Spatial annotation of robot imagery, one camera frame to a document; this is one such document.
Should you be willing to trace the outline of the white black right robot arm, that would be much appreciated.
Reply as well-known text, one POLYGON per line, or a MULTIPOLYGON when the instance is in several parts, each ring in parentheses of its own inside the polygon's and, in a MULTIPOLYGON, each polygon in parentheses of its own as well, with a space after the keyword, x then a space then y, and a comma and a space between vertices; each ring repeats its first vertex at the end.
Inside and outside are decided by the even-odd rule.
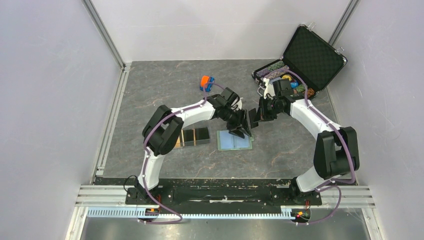
POLYGON ((301 123, 316 140, 313 166, 295 177, 289 187, 289 199, 302 204, 309 193, 332 182, 354 183, 360 167, 357 132, 342 127, 314 107, 305 95, 296 95, 288 79, 265 78, 257 90, 258 108, 249 111, 250 126, 275 120, 285 113, 301 123))

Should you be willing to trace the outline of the clear tray with cards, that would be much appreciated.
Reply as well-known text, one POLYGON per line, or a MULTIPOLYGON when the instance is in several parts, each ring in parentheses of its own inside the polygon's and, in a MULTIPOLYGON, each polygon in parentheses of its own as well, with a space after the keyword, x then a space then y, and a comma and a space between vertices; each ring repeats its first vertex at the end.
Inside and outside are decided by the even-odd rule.
POLYGON ((177 148, 206 145, 211 142, 210 131, 207 127, 183 129, 174 146, 177 148))

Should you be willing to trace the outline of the green card holder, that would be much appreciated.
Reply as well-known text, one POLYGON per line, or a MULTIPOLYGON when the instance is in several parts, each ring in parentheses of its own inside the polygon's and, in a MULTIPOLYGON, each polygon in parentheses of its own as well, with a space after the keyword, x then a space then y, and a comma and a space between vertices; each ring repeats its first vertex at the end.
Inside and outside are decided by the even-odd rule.
POLYGON ((244 134, 244 138, 229 133, 228 130, 217 131, 217 149, 219 151, 251 150, 253 137, 244 134))

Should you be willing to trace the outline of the blue orange card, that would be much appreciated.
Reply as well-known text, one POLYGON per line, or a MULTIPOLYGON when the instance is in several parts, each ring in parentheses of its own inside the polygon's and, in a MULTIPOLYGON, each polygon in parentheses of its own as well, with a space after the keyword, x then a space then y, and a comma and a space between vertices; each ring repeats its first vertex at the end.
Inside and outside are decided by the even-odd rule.
POLYGON ((213 83, 215 82, 215 78, 212 76, 204 75, 200 79, 199 89, 200 91, 205 91, 209 93, 212 90, 213 83))

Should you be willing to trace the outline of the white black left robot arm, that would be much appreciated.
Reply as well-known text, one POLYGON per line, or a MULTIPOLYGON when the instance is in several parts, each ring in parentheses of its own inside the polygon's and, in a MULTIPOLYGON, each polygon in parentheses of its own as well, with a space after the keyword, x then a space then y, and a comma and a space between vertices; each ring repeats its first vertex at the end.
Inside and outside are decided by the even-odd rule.
POLYGON ((138 176, 138 197, 145 204, 157 198, 155 187, 165 156, 174 149, 183 128, 202 121, 221 119, 231 135, 251 137, 248 112, 242 99, 226 87, 222 93, 205 96, 197 103, 169 108, 161 105, 143 129, 144 159, 138 176))

